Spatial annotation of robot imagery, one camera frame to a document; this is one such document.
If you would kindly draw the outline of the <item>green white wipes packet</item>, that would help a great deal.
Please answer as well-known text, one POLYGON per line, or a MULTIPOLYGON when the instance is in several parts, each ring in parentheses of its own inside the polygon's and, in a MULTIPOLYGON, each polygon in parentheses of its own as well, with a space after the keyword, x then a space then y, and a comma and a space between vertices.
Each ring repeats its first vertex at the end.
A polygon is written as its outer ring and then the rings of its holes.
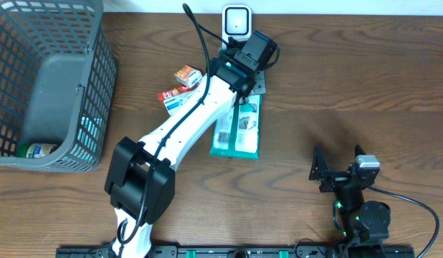
POLYGON ((236 102, 215 123, 210 154, 225 158, 259 158, 260 114, 262 96, 236 102))

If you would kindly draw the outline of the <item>orange small carton box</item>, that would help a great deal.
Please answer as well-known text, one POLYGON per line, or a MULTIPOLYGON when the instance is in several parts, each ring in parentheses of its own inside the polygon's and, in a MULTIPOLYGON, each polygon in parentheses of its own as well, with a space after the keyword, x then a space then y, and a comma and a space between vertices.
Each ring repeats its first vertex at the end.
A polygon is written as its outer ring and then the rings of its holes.
POLYGON ((202 73, 188 65, 181 68, 178 72, 174 74, 175 78, 178 82, 186 87, 194 87, 197 85, 202 79, 202 73))

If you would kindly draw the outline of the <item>white Panadol medicine box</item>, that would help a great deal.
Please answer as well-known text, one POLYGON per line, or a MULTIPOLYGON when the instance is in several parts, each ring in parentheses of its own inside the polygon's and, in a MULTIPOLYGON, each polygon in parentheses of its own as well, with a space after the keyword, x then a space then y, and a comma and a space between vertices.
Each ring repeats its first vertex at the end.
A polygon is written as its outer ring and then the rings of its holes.
POLYGON ((174 97, 170 97, 167 100, 164 100, 163 104, 170 116, 172 116, 176 111, 178 111, 183 104, 187 102, 187 100, 194 94, 194 91, 184 92, 180 95, 176 95, 174 97))

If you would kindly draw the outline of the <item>red snack stick sachet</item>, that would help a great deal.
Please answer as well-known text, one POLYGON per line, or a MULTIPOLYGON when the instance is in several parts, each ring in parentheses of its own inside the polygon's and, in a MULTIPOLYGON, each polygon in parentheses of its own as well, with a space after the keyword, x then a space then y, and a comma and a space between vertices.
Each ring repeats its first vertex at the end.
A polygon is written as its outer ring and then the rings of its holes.
POLYGON ((180 86, 174 87, 170 90, 160 92, 157 94, 157 96, 158 96, 158 99, 161 101, 161 103, 164 103, 166 100, 171 99, 172 97, 175 97, 177 95, 181 95, 181 94, 190 92, 192 90, 195 90, 198 86, 199 86, 198 82, 192 87, 180 85, 180 86))

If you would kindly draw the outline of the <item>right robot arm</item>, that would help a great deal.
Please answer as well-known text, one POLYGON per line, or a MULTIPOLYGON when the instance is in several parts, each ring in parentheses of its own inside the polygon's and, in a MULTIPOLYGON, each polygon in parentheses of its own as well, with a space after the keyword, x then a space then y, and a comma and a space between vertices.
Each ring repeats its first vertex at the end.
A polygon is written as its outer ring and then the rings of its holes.
POLYGON ((319 181, 319 191, 335 194, 333 223, 345 239, 329 249, 326 257, 384 257, 382 241, 389 237, 390 207, 380 201, 365 201, 363 190, 371 186, 380 163, 356 145, 355 161, 345 171, 331 171, 316 147, 309 179, 319 181))

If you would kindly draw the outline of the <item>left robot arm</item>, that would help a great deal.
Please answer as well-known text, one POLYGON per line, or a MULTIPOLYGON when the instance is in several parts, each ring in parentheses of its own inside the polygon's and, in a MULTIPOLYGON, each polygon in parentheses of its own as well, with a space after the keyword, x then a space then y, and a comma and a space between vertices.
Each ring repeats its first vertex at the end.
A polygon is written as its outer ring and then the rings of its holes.
POLYGON ((250 94, 258 72, 273 66, 280 48, 263 33, 229 40, 231 46, 207 63, 194 94, 162 125, 139 141, 124 137, 115 147, 105 192, 118 228, 111 257, 145 257, 151 229, 172 202, 176 172, 205 131, 235 102, 250 94))

